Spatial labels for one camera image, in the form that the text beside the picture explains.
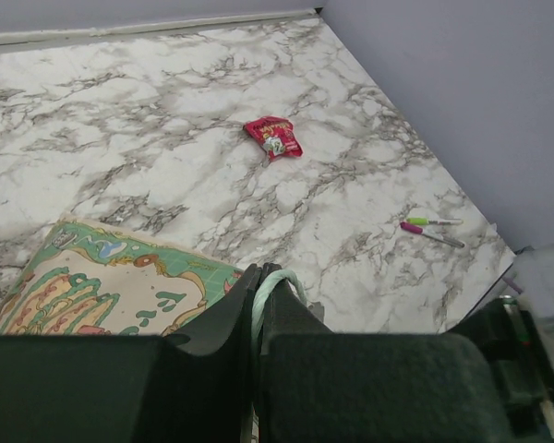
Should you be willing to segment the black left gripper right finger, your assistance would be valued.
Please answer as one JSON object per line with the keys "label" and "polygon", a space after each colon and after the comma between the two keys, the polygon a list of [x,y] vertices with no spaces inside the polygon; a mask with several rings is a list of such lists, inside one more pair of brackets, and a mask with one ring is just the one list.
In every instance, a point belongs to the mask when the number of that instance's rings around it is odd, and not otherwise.
{"label": "black left gripper right finger", "polygon": [[292,272],[262,269],[257,414],[263,442],[509,442],[489,365],[462,335],[335,333]]}

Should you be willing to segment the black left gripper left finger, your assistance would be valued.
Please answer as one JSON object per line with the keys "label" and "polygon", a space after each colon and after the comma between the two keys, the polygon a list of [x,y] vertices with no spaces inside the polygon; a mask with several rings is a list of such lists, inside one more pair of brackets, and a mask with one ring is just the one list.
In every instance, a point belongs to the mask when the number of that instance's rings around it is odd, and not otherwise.
{"label": "black left gripper left finger", "polygon": [[0,442],[248,442],[260,277],[167,336],[0,336]]}

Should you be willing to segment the green illustrated paper bag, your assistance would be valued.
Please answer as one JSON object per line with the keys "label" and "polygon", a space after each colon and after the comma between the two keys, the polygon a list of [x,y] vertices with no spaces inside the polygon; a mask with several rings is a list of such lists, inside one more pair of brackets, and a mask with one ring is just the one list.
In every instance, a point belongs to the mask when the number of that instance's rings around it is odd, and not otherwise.
{"label": "green illustrated paper bag", "polygon": [[168,336],[221,301],[242,274],[177,244],[64,217],[1,303],[0,336]]}

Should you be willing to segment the red snack packet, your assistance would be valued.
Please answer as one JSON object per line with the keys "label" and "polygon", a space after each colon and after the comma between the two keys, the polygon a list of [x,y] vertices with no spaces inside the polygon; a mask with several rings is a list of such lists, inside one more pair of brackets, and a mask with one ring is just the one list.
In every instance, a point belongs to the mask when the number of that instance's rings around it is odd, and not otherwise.
{"label": "red snack packet", "polygon": [[265,151],[270,162],[303,155],[303,149],[295,137],[294,125],[285,118],[263,116],[245,123],[243,129]]}

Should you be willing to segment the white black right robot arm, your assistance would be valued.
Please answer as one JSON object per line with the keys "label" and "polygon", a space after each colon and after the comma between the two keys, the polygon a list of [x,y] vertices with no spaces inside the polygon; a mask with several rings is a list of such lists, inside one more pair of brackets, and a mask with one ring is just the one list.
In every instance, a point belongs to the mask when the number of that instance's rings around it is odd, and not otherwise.
{"label": "white black right robot arm", "polygon": [[262,442],[554,442],[554,346],[512,296],[432,335],[331,331],[289,281],[262,306]]}

